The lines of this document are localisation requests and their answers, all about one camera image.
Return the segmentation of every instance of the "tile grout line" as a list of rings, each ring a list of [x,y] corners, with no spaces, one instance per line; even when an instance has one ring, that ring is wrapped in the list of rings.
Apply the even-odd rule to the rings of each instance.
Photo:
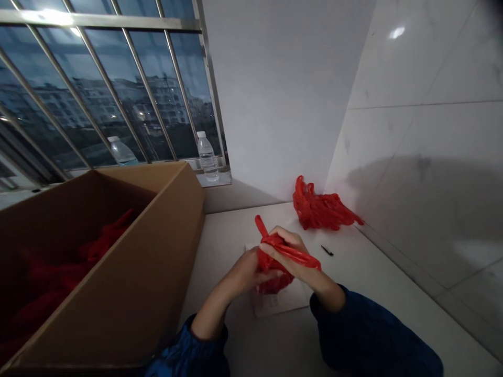
[[[482,101],[460,101],[460,102],[441,102],[441,103],[421,103],[415,105],[391,105],[391,106],[373,106],[373,107],[351,107],[348,110],[373,110],[380,108],[397,108],[397,107],[421,107],[421,106],[442,106],[442,105],[468,105],[480,103],[498,103],[503,102],[503,99],[486,99]]]
[[[503,332],[501,332],[498,328],[494,327],[492,323],[488,322],[483,316],[481,316],[479,313],[477,313],[472,308],[470,308],[468,305],[466,305],[457,295],[455,295],[454,293],[450,292],[449,290],[447,290],[447,292],[449,294],[451,294],[455,299],[457,299],[461,303],[461,305],[463,305],[465,308],[467,308],[473,315],[475,315],[477,317],[477,319],[481,320],[487,326],[489,326],[493,331],[495,331],[498,334],[501,334],[503,336]],[[439,305],[442,308],[442,310],[444,310],[458,325],[460,325],[463,330],[465,330],[469,335],[471,335],[477,341],[477,343],[479,343],[482,346],[482,348],[484,348],[496,360],[498,360],[499,362],[503,363],[503,360],[500,359],[498,355],[496,355],[489,347],[486,347],[484,344],[482,344],[482,342],[480,340],[478,340],[478,337],[476,337],[470,330],[468,330],[468,328],[467,328],[466,325],[464,325],[464,324],[461,323],[461,320],[455,318],[454,315],[451,314],[451,312],[449,312],[446,308],[444,308],[436,300],[439,296],[440,295],[438,295],[436,298],[433,299],[436,302],[436,304]]]
[[[496,259],[494,262],[491,262],[490,264],[488,264],[487,266],[485,267],[482,267],[478,270],[475,270],[473,273],[471,273],[470,275],[468,275],[467,277],[465,278],[462,278],[460,281],[458,281],[457,283],[454,283],[452,286],[450,286],[449,288],[446,288],[449,292],[456,288],[457,286],[461,285],[462,283],[464,283],[465,281],[467,281],[468,279],[471,279],[473,278],[475,275],[481,273],[481,272],[484,272],[486,269],[488,269],[489,267],[492,267],[493,265],[495,265],[496,263],[499,263],[503,261],[503,257],[500,257],[498,259]]]
[[[448,291],[448,288],[446,288],[442,283],[440,283],[437,279],[435,279],[432,275],[430,275],[423,267],[419,266],[416,262],[414,262],[412,259],[410,259],[410,257],[408,255],[406,255],[403,251],[401,251],[399,248],[397,248],[395,245],[393,245],[393,243],[391,243],[390,241],[388,241],[386,239],[386,237],[384,237],[383,235],[381,235],[381,233],[379,233],[378,231],[376,231],[372,226],[370,226],[367,222],[365,222],[365,226],[368,226],[370,229],[372,229],[375,233],[379,234],[382,239],[384,241],[386,241],[387,243],[389,243],[391,246],[393,246],[400,254],[402,254],[407,260],[409,260],[413,265],[415,265],[417,268],[419,268],[422,272],[424,272],[428,277],[430,277],[433,281],[435,281],[439,286],[441,286],[444,290],[439,293],[438,295],[436,296],[430,296],[428,293],[426,293],[426,291],[418,284],[418,286],[428,295],[428,297],[431,297],[431,298],[434,298],[434,297],[438,297],[439,295],[441,295],[443,292],[445,291]],[[372,240],[370,240],[367,235],[365,233],[362,232],[361,229],[359,229],[358,227],[355,226],[356,229],[359,230],[360,233],[362,233],[370,242],[372,242]]]
[[[372,109],[372,108],[393,108],[393,107],[419,107],[419,106],[436,106],[436,105],[455,105],[455,104],[469,104],[469,103],[483,103],[483,102],[503,102],[503,99],[496,99],[496,100],[491,100],[491,101],[467,101],[467,102],[453,102],[453,103],[433,103],[433,104],[425,104],[424,101],[426,101],[426,98],[428,94],[430,94],[431,88],[433,87],[433,84],[435,83],[436,79],[438,78],[440,72],[442,71],[442,68],[444,68],[444,65],[446,61],[449,59],[451,56],[452,51],[454,50],[454,46],[456,45],[456,42],[459,40],[459,37],[463,30],[466,27],[466,24],[468,23],[468,20],[471,18],[473,12],[475,11],[475,8],[479,4],[480,0],[477,0],[475,4],[472,7],[472,10],[470,10],[468,16],[466,17],[465,21],[463,22],[463,25],[461,26],[459,32],[457,33],[456,38],[454,38],[454,41],[452,42],[451,46],[449,47],[449,51],[447,52],[445,58],[442,60],[442,64],[440,64],[439,69],[435,73],[435,77],[431,81],[430,86],[428,87],[428,90],[424,94],[424,97],[421,101],[420,104],[415,104],[415,105],[392,105],[392,106],[375,106],[375,107],[352,107],[352,108],[347,108],[347,110],[361,110],[361,109]]]

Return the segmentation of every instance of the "left hand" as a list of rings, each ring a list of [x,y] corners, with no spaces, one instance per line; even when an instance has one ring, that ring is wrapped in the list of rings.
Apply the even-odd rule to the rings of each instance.
[[[283,275],[279,270],[257,272],[258,250],[258,247],[254,247],[252,250],[245,251],[234,266],[232,266],[227,275],[221,280],[219,285],[230,301],[248,292],[256,285]]]

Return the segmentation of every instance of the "wrist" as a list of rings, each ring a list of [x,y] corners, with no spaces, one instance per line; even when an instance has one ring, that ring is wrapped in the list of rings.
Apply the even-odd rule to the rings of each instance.
[[[235,292],[235,284],[227,277],[219,281],[212,293],[226,306],[230,305],[230,303],[239,296],[239,294]]]

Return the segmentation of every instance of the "plastic water bottle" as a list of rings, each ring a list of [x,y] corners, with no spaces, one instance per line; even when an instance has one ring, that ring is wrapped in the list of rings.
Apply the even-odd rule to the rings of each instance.
[[[220,179],[218,174],[218,163],[216,161],[213,147],[208,139],[206,139],[206,132],[198,132],[198,152],[201,161],[201,167],[204,170],[204,176],[210,182],[215,182]]]
[[[108,138],[108,141],[110,142],[112,155],[120,166],[131,166],[139,164],[138,159],[136,158],[133,151],[130,150],[127,145],[121,142],[118,136],[110,136]]]

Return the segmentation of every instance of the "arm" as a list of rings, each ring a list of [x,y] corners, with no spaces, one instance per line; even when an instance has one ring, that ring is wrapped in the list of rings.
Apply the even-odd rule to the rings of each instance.
[[[145,377],[229,376],[224,355],[225,313],[231,302],[257,284],[278,277],[280,271],[257,273],[258,248],[246,251],[213,288],[196,315],[183,325],[171,344],[155,358]]]
[[[308,252],[299,235],[281,227],[272,232],[289,246]],[[313,289],[311,312],[318,321],[321,352],[329,367],[354,376],[443,375],[436,353],[385,308],[323,272],[296,264],[270,245],[260,248]]]

